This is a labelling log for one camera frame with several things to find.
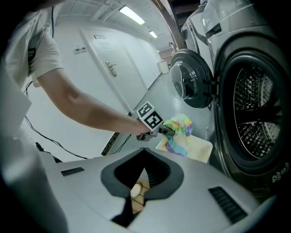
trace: fluorescent light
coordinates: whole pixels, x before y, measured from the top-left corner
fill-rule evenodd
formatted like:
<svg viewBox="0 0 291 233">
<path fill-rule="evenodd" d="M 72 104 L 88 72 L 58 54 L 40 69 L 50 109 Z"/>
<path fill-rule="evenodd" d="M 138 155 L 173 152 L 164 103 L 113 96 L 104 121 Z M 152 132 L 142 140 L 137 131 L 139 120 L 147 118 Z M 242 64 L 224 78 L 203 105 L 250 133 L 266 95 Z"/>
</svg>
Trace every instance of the fluorescent light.
<svg viewBox="0 0 291 233">
<path fill-rule="evenodd" d="M 133 19 L 135 22 L 137 22 L 140 25 L 145 23 L 145 21 L 142 18 L 140 18 L 137 13 L 135 13 L 132 9 L 130 9 L 126 5 L 120 8 L 119 11 L 122 14 L 125 14 L 126 16 L 130 17 L 131 19 Z"/>
<path fill-rule="evenodd" d="M 154 31 L 149 31 L 149 33 L 154 37 L 157 38 L 158 36 L 156 35 L 156 33 L 154 33 Z"/>
</svg>

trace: rainbow towel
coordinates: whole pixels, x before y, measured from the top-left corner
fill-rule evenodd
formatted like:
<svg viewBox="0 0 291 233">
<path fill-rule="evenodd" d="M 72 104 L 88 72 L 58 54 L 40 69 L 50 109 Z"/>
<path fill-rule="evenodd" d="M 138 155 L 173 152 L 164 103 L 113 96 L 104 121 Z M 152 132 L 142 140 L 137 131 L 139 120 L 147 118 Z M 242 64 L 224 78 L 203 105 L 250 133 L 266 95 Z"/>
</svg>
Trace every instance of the rainbow towel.
<svg viewBox="0 0 291 233">
<path fill-rule="evenodd" d="M 163 125 L 174 130 L 175 135 L 163 136 L 156 149 L 187 157 L 188 143 L 193 129 L 192 121 L 184 114 L 177 114 Z"/>
</svg>

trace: floor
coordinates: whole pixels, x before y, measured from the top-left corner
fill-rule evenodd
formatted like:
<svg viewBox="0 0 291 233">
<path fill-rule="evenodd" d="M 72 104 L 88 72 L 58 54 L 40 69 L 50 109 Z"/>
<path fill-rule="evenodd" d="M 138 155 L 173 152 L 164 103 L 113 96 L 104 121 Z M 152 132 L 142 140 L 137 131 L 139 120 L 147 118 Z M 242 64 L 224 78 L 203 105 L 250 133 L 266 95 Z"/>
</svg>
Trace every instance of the floor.
<svg viewBox="0 0 291 233">
<path fill-rule="evenodd" d="M 193 122 L 192 135 L 206 139 L 206 129 L 209 123 L 210 110 L 208 108 L 198 109 L 188 106 L 184 101 L 178 100 L 170 91 L 167 86 L 168 74 L 161 75 L 155 82 L 153 87 L 144 96 L 136 109 L 140 108 L 145 102 L 149 101 L 159 112 L 164 120 L 171 119 L 177 113 L 183 113 L 190 118 Z M 126 140 L 128 134 L 120 134 L 109 150 L 108 154 L 114 153 Z M 135 136 L 131 136 L 126 144 L 123 146 L 122 151 L 134 147 L 149 147 L 155 148 L 161 141 L 162 135 L 152 138 L 149 142 L 140 142 L 136 140 Z"/>
</svg>

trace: ceiling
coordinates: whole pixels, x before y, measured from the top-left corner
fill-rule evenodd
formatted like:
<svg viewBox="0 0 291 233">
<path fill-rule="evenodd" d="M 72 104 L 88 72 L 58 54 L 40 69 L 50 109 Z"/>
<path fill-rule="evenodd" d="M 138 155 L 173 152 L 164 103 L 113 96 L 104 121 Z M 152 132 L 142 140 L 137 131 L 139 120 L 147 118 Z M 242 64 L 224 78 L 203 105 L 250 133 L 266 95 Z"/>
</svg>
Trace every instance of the ceiling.
<svg viewBox="0 0 291 233">
<path fill-rule="evenodd" d="M 131 18 L 119 12 L 119 9 L 127 5 L 137 13 L 145 24 L 139 25 Z M 58 17 L 85 16 L 88 21 L 109 21 L 131 28 L 146 36 L 163 51 L 169 48 L 169 42 L 173 42 L 170 31 L 158 9 L 151 0 L 67 0 Z M 158 37 L 153 38 L 149 31 L 153 30 Z"/>
</svg>

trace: black vent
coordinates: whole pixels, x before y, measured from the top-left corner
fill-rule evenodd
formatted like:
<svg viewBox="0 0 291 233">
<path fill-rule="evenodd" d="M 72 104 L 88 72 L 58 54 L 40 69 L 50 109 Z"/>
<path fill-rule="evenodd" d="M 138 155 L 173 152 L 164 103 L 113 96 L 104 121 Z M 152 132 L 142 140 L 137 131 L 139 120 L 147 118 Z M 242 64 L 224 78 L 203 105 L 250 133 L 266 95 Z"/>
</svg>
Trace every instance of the black vent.
<svg viewBox="0 0 291 233">
<path fill-rule="evenodd" d="M 209 192 L 221 207 L 232 224 L 247 216 L 246 212 L 221 187 L 209 189 Z"/>
<path fill-rule="evenodd" d="M 65 171 L 61 171 L 62 175 L 65 177 L 65 176 L 69 176 L 69 175 L 72 175 L 72 174 L 75 174 L 75 173 L 78 173 L 78 172 L 82 172 L 84 171 L 83 168 L 81 167 L 76 167 L 76 168 L 73 168 L 73 169 L 69 169 L 69 170 L 65 170 Z"/>
</svg>

